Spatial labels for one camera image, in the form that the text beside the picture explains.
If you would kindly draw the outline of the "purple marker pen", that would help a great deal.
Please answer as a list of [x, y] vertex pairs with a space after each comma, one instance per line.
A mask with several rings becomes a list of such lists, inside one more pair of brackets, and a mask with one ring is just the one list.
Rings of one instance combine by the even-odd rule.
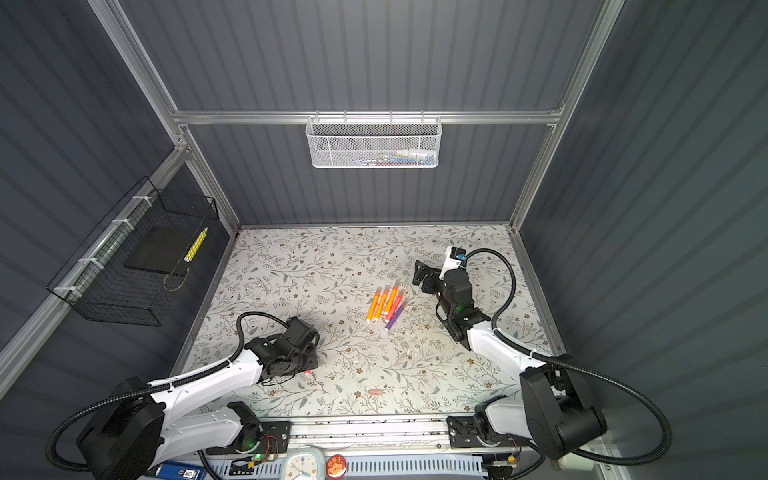
[[394, 313], [391, 315], [391, 318], [387, 321], [387, 324], [385, 326], [385, 329], [387, 331], [391, 331], [394, 327], [396, 321], [399, 319], [399, 317], [403, 314], [405, 308], [407, 307], [407, 303], [403, 302], [401, 303], [398, 308], [394, 311]]

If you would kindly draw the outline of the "orange marker pen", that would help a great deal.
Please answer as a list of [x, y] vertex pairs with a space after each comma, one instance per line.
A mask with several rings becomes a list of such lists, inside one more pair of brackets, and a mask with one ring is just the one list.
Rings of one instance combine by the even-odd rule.
[[381, 295], [382, 295], [382, 289], [378, 288], [374, 294], [373, 300], [371, 302], [371, 305], [366, 315], [366, 320], [368, 322], [372, 321], [376, 316], [376, 311], [379, 306]]
[[389, 293], [389, 295], [387, 297], [387, 300], [386, 300], [386, 303], [385, 303], [385, 306], [384, 306], [384, 309], [383, 309], [383, 312], [382, 312], [382, 315], [383, 315], [384, 318], [386, 318], [389, 315], [389, 313], [390, 313], [390, 311], [392, 309], [392, 306], [393, 306], [393, 304], [395, 302], [395, 299], [396, 299], [396, 297], [398, 295], [398, 291], [399, 291], [399, 284], [395, 283], [393, 285], [392, 289], [390, 290], [390, 293]]
[[386, 306], [386, 304], [388, 302], [388, 299], [389, 299], [389, 290], [388, 289], [384, 289], [383, 292], [381, 293], [381, 295], [379, 296], [378, 303], [376, 305], [376, 310], [375, 310], [374, 316], [373, 316], [374, 320], [380, 320], [381, 319], [381, 317], [382, 317], [382, 315], [384, 313], [385, 306]]

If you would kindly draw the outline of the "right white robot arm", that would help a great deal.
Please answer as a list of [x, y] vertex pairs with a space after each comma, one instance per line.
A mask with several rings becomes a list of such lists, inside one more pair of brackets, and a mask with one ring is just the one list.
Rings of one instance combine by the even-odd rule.
[[454, 341], [519, 378], [519, 399], [500, 395], [475, 407], [469, 430], [479, 442], [496, 446], [507, 436], [525, 438], [557, 460], [607, 432], [582, 374], [535, 360], [518, 351], [520, 342], [499, 338], [491, 317], [475, 306], [460, 261], [439, 269], [417, 260], [412, 283], [436, 296], [436, 313]]

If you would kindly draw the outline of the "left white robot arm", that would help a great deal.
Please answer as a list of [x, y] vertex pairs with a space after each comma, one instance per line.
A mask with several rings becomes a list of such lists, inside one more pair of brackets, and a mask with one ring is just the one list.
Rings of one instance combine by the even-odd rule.
[[97, 479], [137, 479], [166, 460], [211, 448], [259, 460], [278, 453], [278, 441], [244, 402], [197, 410], [232, 391], [317, 367], [318, 331], [297, 317], [280, 324], [282, 332], [247, 340], [238, 318], [237, 345], [224, 359], [149, 383], [123, 381], [85, 414], [89, 421], [76, 440], [85, 470]]

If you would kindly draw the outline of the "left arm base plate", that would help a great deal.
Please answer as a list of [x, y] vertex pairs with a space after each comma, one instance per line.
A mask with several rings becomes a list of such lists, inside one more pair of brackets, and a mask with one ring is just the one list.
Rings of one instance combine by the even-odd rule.
[[235, 440], [224, 447], [211, 447], [207, 455], [271, 455], [282, 454], [289, 445], [292, 423], [289, 421], [262, 422], [259, 427], [246, 426]]

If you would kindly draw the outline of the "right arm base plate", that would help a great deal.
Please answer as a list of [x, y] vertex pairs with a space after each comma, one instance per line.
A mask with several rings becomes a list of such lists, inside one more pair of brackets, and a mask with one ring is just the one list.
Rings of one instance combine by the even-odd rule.
[[450, 446], [454, 449], [506, 448], [517, 450], [527, 446], [530, 438], [500, 434], [478, 415], [448, 416], [446, 418]]

